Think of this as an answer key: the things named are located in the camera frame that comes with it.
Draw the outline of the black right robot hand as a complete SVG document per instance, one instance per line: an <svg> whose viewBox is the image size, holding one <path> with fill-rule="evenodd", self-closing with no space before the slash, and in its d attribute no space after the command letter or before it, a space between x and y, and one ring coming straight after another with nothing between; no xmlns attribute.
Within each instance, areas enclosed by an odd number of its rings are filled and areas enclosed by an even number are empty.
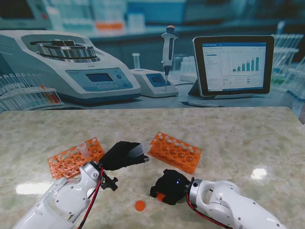
<svg viewBox="0 0 305 229"><path fill-rule="evenodd" d="M176 170L165 169L163 175L150 189L150 196L160 202L175 205L186 196L190 181Z"/></svg>

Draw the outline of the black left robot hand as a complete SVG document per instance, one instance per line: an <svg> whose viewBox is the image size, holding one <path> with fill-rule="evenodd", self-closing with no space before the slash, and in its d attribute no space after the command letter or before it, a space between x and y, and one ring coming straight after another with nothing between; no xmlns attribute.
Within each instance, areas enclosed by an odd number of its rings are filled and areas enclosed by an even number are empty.
<svg viewBox="0 0 305 229"><path fill-rule="evenodd" d="M120 141L99 160L98 165L105 170L115 171L148 161L149 157L144 154L141 143Z"/></svg>

